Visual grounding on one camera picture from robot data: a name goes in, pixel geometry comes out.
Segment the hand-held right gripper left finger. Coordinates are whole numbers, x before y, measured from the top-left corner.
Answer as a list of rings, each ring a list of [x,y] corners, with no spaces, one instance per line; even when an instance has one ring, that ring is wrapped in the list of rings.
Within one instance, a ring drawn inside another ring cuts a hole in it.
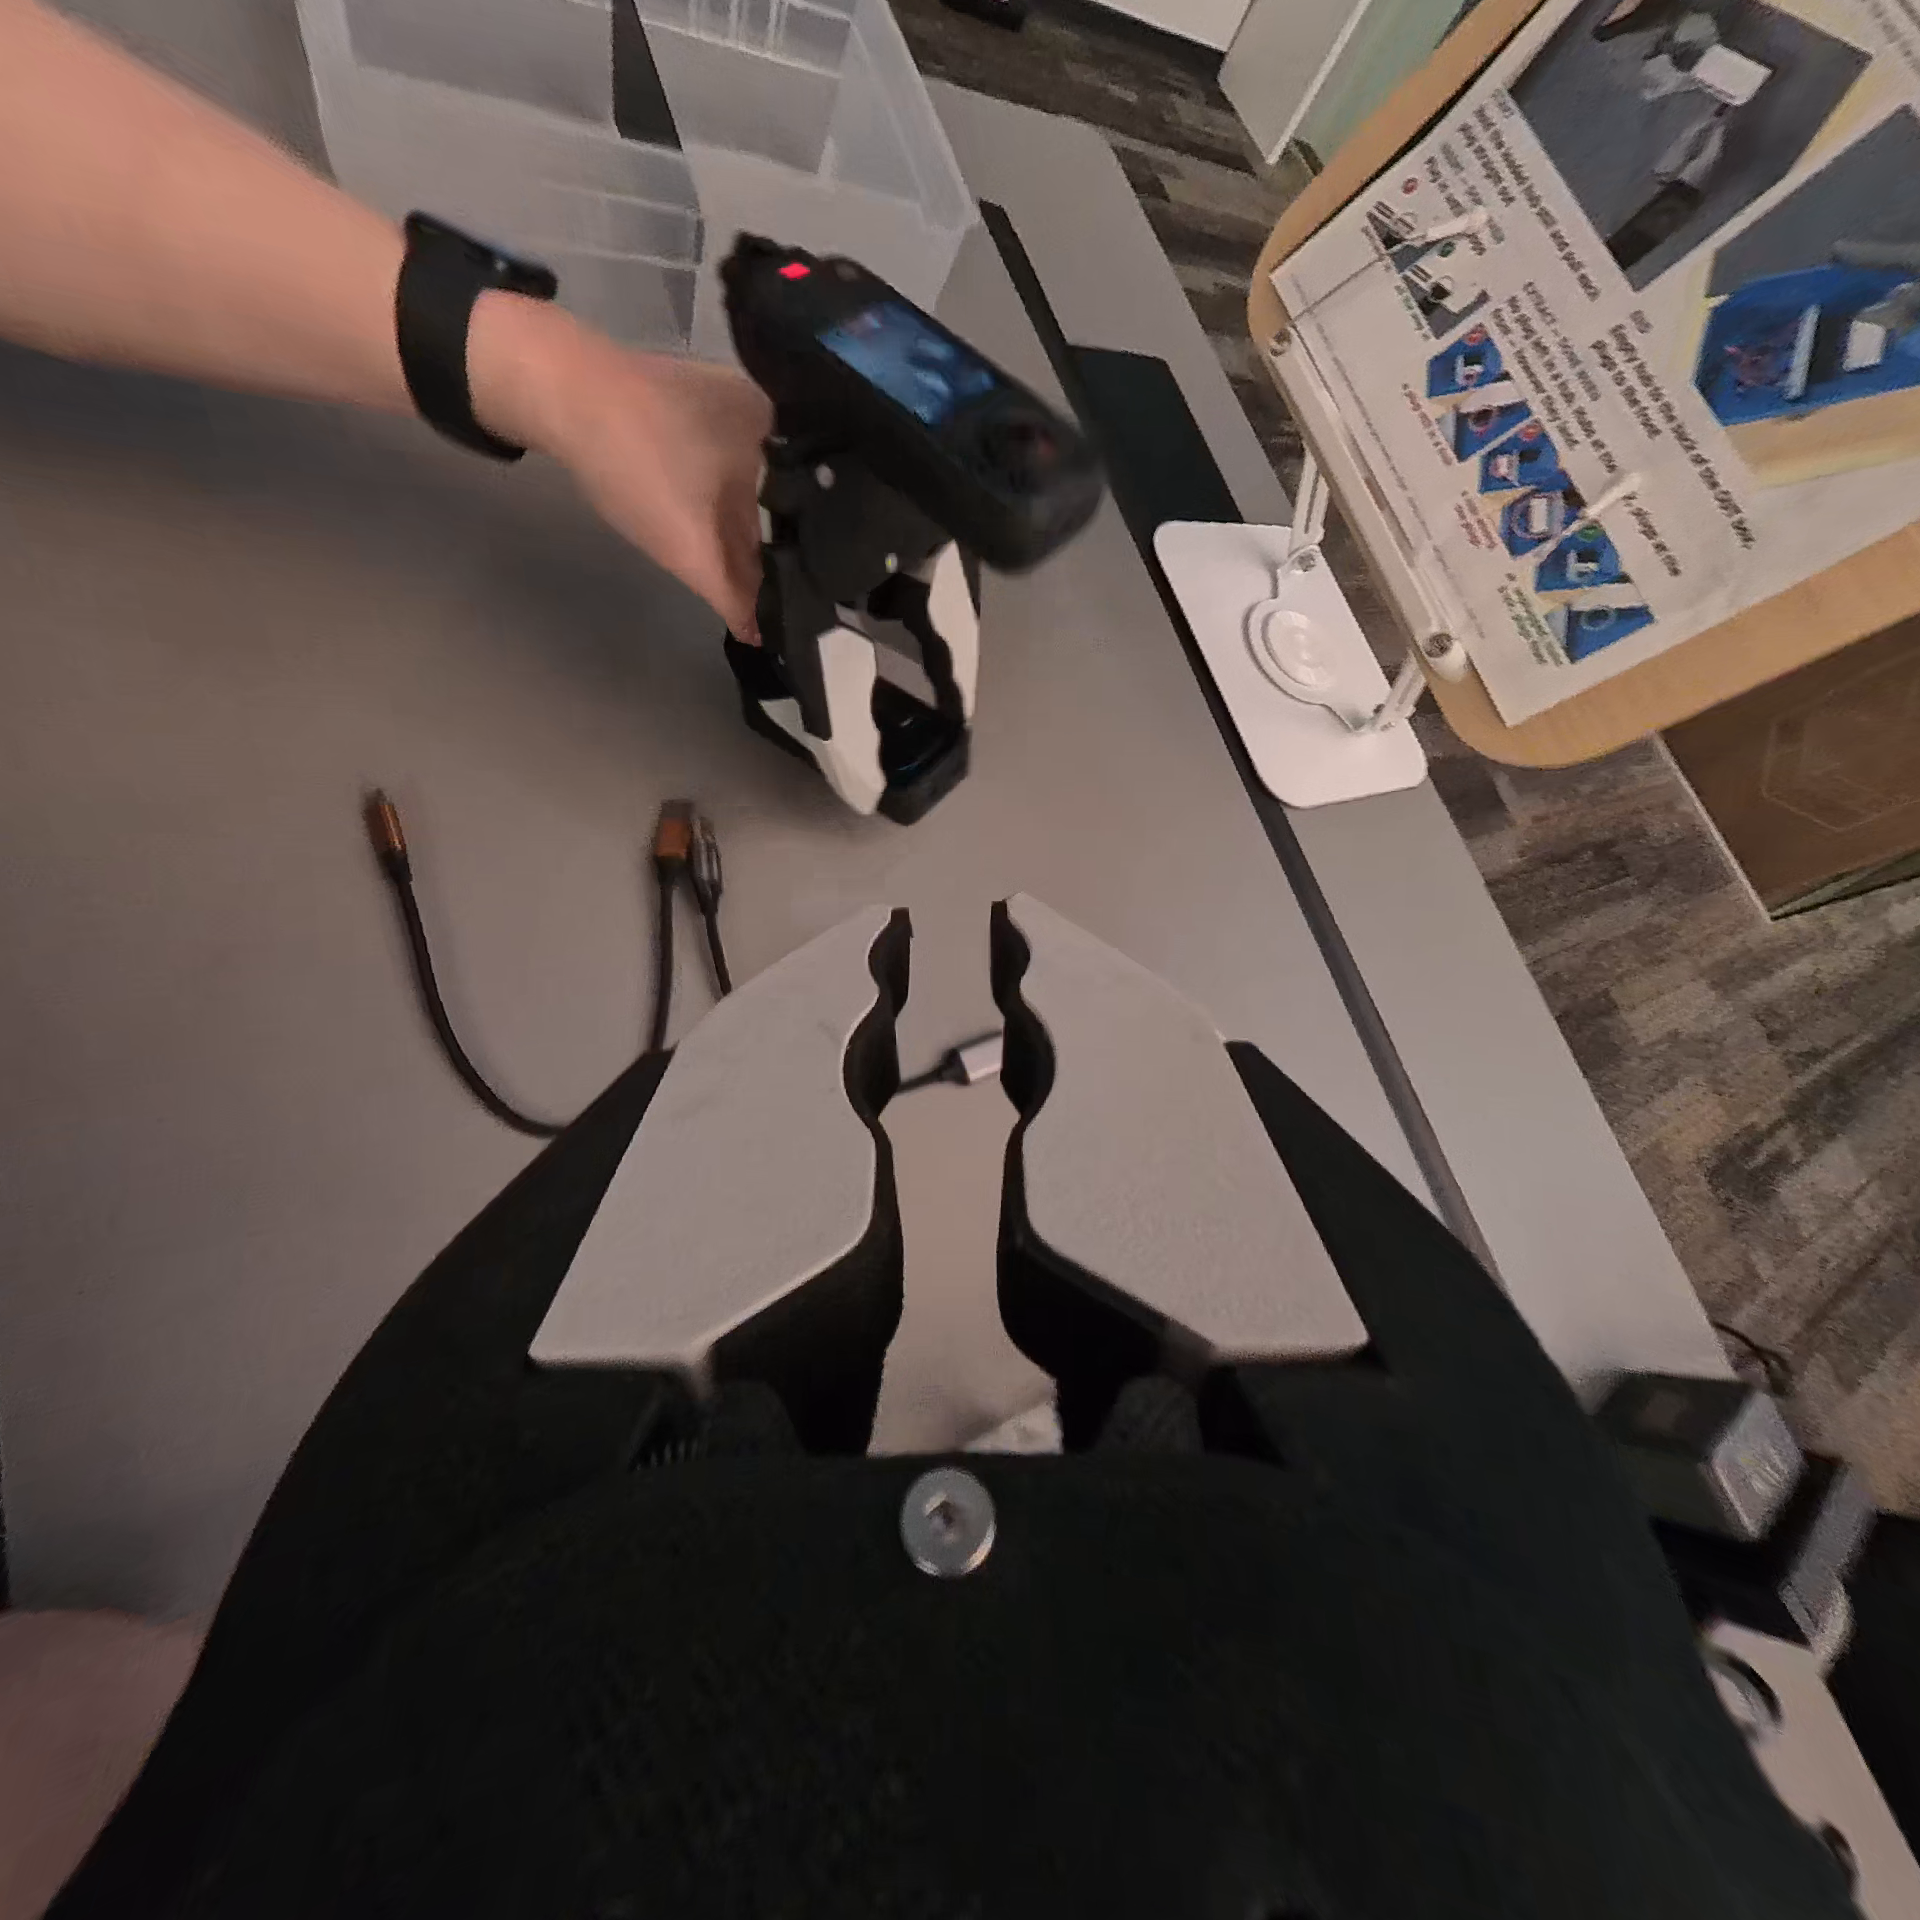
[[[534,1339],[551,1369],[697,1377],[721,1341],[851,1256],[877,1211],[877,1137],[848,1091],[882,1010],[862,907],[737,985],[673,1053]]]

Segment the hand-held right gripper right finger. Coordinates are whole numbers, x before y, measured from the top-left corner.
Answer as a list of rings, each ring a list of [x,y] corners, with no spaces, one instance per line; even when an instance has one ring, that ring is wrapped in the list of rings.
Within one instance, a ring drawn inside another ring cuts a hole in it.
[[[1335,1361],[1362,1313],[1215,1022],[1019,894],[996,904],[1013,1227],[1191,1365]]]

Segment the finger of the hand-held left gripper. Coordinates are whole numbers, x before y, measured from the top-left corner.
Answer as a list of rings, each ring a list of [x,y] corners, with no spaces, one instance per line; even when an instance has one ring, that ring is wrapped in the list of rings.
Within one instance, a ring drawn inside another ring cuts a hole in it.
[[[971,737],[979,675],[979,608],[971,556],[948,541],[918,567],[923,612],[918,649],[931,707],[939,719],[939,759],[952,759]]]
[[[819,642],[829,735],[807,731],[800,703],[782,696],[782,731],[811,759],[829,793],[860,819],[874,819],[886,793],[874,716],[877,649],[866,633],[829,629]]]

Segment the clear plastic bin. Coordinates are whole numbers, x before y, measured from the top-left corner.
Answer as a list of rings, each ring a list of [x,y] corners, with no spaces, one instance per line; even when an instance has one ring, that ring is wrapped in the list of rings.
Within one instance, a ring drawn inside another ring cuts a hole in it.
[[[938,306],[976,213],[890,5],[636,5],[681,155],[613,132],[610,4],[298,4],[334,181],[547,265],[647,353],[733,357],[738,233]]]

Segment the person's left forearm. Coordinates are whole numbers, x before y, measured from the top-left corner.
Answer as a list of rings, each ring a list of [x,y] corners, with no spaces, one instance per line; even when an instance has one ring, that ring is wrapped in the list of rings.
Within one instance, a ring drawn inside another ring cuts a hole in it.
[[[408,417],[399,230],[47,5],[3,5],[3,336]]]

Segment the person's left hand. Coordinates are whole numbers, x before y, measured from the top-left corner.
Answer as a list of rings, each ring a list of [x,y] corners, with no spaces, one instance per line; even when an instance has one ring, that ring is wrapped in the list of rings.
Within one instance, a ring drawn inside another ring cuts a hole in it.
[[[758,645],[758,488],[772,429],[758,387],[506,291],[477,303],[467,371],[493,438],[557,461],[610,527]]]

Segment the blue smartwatch black band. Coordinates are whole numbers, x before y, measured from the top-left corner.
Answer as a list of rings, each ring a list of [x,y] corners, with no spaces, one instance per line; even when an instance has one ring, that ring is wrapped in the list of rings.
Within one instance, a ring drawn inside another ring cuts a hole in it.
[[[502,467],[518,465],[526,450],[494,435],[474,410],[469,327],[484,294],[557,303],[557,273],[429,213],[408,213],[399,233],[396,357],[418,420],[451,445]]]

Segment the dark bin divider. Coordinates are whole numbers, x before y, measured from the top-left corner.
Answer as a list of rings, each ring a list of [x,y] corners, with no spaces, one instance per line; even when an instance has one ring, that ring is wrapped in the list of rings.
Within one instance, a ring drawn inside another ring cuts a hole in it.
[[[682,136],[636,4],[610,4],[611,124],[628,144],[681,155]]]

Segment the black power adapter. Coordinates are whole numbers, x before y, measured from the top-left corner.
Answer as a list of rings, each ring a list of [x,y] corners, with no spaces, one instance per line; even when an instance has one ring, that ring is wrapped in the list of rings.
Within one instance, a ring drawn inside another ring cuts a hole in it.
[[[1620,1377],[1597,1427],[1694,1623],[1837,1662],[1853,1627],[1848,1578],[1878,1519],[1853,1468],[1805,1452],[1783,1405],[1748,1380]]]

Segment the brown cardboard boxes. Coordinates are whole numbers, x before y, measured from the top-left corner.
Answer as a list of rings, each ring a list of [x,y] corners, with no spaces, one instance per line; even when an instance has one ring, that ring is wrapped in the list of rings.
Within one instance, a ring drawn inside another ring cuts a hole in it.
[[[1767,920],[1916,876],[1916,620],[1661,737]]]

